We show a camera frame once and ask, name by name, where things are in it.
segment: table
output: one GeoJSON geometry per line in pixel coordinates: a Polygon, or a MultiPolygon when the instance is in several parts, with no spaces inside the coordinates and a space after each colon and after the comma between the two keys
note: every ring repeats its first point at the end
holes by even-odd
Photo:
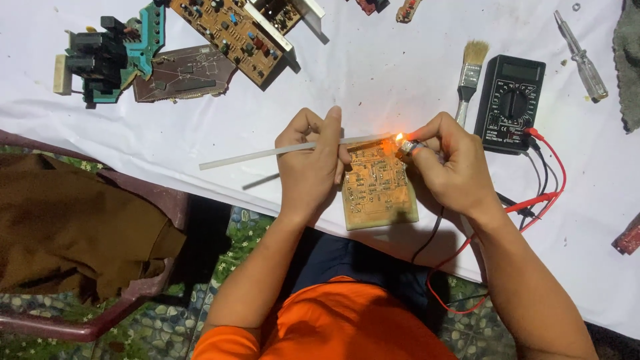
{"type": "MultiPolygon", "coordinates": [[[[277,179],[243,190],[277,174],[274,158],[206,172],[197,165],[271,148],[303,106],[324,115],[341,105],[347,137],[412,131],[438,111],[454,113],[465,43],[486,40],[492,47],[488,58],[508,54],[547,63],[536,127],[564,160],[568,184],[544,220],[525,233],[527,241],[586,320],[640,338],[635,307],[640,255],[621,256],[610,245],[640,211],[635,188],[640,165],[633,161],[640,153],[640,133],[626,135],[622,129],[611,51],[620,0],[582,0],[579,12],[560,0],[423,1],[409,24],[395,22],[399,1],[367,17],[355,1],[326,0],[323,32],[329,41],[323,44],[298,24],[287,38],[302,70],[284,70],[264,92],[238,72],[226,95],[177,104],[137,104],[129,90],[117,105],[86,110],[80,95],[51,93],[54,55],[67,46],[64,29],[99,28],[101,15],[126,20],[147,3],[42,1],[29,7],[26,24],[17,11],[0,13],[0,128],[82,152],[131,176],[275,215],[281,194],[277,179]],[[607,84],[610,96],[599,104],[585,101],[574,62],[560,64],[570,55],[554,22],[555,9],[607,84]]],[[[166,30],[164,50],[205,43],[172,11],[166,30]]],[[[75,78],[74,89],[80,88],[75,78]]],[[[480,93],[470,103],[469,131],[479,98],[480,93]]],[[[487,153],[487,160],[498,191],[517,200],[534,195],[538,179],[526,157],[487,153]]],[[[553,159],[549,162],[558,174],[553,159]]],[[[437,210],[421,204],[418,224],[348,233],[338,194],[315,226],[408,259],[426,240],[437,210]]],[[[457,216],[447,214],[418,262],[434,265],[451,254],[465,238],[459,228],[457,216]]],[[[481,280],[470,249],[445,269],[481,280]]]]}

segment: clear screwdriver handle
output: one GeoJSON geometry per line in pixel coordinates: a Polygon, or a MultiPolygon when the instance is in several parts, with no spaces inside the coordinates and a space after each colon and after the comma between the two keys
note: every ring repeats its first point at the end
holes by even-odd
{"type": "Polygon", "coordinates": [[[593,62],[587,57],[586,50],[581,50],[574,54],[571,59],[578,65],[578,73],[590,98],[599,101],[609,96],[609,92],[595,66],[593,66],[593,62]]]}

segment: gray cloth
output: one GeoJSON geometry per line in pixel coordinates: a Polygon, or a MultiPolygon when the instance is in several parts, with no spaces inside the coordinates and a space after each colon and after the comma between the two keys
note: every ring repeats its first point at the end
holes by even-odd
{"type": "Polygon", "coordinates": [[[620,107],[625,131],[640,128],[640,0],[626,0],[613,32],[620,107]]]}

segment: hand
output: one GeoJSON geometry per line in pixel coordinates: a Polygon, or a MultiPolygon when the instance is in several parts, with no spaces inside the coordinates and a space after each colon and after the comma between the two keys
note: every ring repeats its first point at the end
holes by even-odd
{"type": "Polygon", "coordinates": [[[342,110],[332,107],[326,118],[303,108],[276,138],[276,148],[317,142],[315,150],[298,150],[278,158],[282,182],[281,215],[306,224],[324,202],[331,189],[340,184],[344,165],[351,156],[340,142],[342,110]]]}
{"type": "Polygon", "coordinates": [[[466,132],[448,113],[439,113],[428,124],[408,135],[409,140],[426,140],[413,162],[435,199],[445,207],[479,220],[504,212],[493,189],[484,158],[482,141],[466,132]],[[445,164],[438,162],[442,151],[445,164]]]}

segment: red probe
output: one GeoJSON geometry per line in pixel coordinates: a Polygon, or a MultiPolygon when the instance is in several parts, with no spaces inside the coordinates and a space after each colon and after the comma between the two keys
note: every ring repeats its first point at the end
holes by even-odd
{"type": "MultiPolygon", "coordinates": [[[[554,157],[556,158],[556,161],[558,162],[558,165],[560,166],[560,170],[562,171],[562,176],[563,176],[563,180],[562,180],[562,185],[560,186],[560,190],[558,190],[557,192],[549,192],[549,193],[544,193],[540,196],[537,196],[533,199],[529,199],[529,200],[525,200],[523,202],[519,202],[518,204],[515,204],[513,206],[510,206],[508,208],[505,208],[504,210],[507,213],[511,213],[514,211],[518,211],[520,209],[524,209],[527,208],[531,205],[537,204],[539,202],[543,202],[543,201],[549,201],[549,205],[540,212],[540,214],[538,214],[538,217],[534,218],[533,220],[531,220],[531,222],[529,222],[524,228],[522,228],[522,230],[520,232],[524,232],[526,229],[528,229],[530,226],[532,226],[533,224],[535,224],[535,222],[537,222],[539,219],[542,218],[542,216],[551,208],[551,206],[556,202],[556,200],[558,199],[558,197],[560,196],[560,194],[562,194],[562,192],[564,191],[564,186],[566,185],[566,171],[564,170],[564,165],[562,164],[562,161],[560,160],[560,157],[558,156],[558,154],[556,153],[556,151],[554,150],[553,147],[551,147],[551,145],[546,141],[545,137],[540,135],[538,133],[538,130],[536,130],[533,127],[529,127],[527,129],[524,129],[524,133],[527,135],[531,135],[534,138],[536,138],[539,141],[542,141],[551,151],[551,153],[554,155],[554,157]]],[[[458,256],[463,250],[465,250],[465,248],[467,248],[467,246],[469,245],[469,243],[471,243],[471,239],[474,238],[476,234],[472,234],[467,240],[465,240],[465,242],[462,244],[462,246],[450,257],[448,257],[447,259],[443,260],[441,263],[437,264],[436,266],[434,266],[431,271],[429,271],[429,274],[427,275],[427,281],[426,281],[426,285],[429,288],[429,291],[431,291],[431,293],[433,294],[433,296],[436,297],[436,299],[438,299],[440,305],[444,306],[444,308],[452,313],[455,314],[468,314],[471,313],[473,310],[477,309],[480,307],[480,305],[482,305],[482,303],[486,300],[486,298],[489,296],[489,293],[487,293],[485,296],[483,296],[480,301],[478,301],[478,303],[476,305],[474,305],[473,307],[471,307],[469,310],[464,310],[464,311],[457,311],[457,310],[453,310],[451,308],[449,308],[447,306],[447,304],[445,304],[442,299],[438,296],[438,294],[436,294],[435,291],[433,291],[433,288],[431,287],[431,276],[436,272],[436,270],[440,269],[443,265],[445,265],[446,263],[450,262],[451,260],[453,260],[456,256],[458,256]]]]}

